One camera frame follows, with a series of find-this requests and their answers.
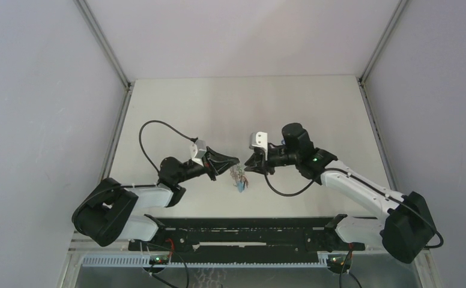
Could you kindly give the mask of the large keyring with key tags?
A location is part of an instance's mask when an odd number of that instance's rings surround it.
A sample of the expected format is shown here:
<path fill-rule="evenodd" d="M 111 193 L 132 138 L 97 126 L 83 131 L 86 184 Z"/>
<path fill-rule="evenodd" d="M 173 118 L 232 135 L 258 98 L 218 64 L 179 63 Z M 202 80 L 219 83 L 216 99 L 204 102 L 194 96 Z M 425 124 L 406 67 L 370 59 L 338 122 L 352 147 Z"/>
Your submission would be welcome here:
<path fill-rule="evenodd" d="M 234 181 L 234 186 L 239 193 L 244 192 L 248 189 L 249 181 L 246 177 L 246 173 L 242 165 L 236 164 L 230 168 L 230 176 Z"/>

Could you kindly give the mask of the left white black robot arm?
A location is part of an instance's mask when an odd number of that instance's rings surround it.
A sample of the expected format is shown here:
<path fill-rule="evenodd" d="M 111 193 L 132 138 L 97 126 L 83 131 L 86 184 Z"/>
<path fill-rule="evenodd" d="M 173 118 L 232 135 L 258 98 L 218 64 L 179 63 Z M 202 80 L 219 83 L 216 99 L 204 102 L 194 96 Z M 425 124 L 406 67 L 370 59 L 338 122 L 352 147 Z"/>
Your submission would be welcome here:
<path fill-rule="evenodd" d="M 101 247 L 117 240 L 140 240 L 150 249 L 159 250 L 166 242 L 160 223 L 151 216 L 134 215 L 133 211 L 173 207 L 186 192 L 182 182 L 202 175 L 215 181 L 239 162 L 236 157 L 206 147 L 186 162 L 175 157 L 162 160 L 156 184 L 123 185 L 113 178 L 103 179 L 76 208 L 71 222 L 79 233 Z"/>

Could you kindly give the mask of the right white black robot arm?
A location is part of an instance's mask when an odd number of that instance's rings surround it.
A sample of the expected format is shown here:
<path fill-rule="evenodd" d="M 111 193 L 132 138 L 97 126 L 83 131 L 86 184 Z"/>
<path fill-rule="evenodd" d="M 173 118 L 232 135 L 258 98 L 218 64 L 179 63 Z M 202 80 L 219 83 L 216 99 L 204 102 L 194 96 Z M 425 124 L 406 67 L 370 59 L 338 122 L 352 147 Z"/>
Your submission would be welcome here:
<path fill-rule="evenodd" d="M 252 133 L 249 148 L 253 154 L 245 162 L 245 170 L 266 178 L 277 167 L 294 166 L 311 184 L 340 192 L 374 216 L 341 216 L 325 233 L 330 248 L 340 250 L 347 243 L 361 243 L 383 248 L 396 260 L 411 263 L 422 250 L 443 246 L 444 238 L 421 194 L 391 190 L 353 171 L 336 155 L 314 146 L 300 123 L 285 125 L 282 136 L 283 143 L 274 145 L 266 132 Z"/>

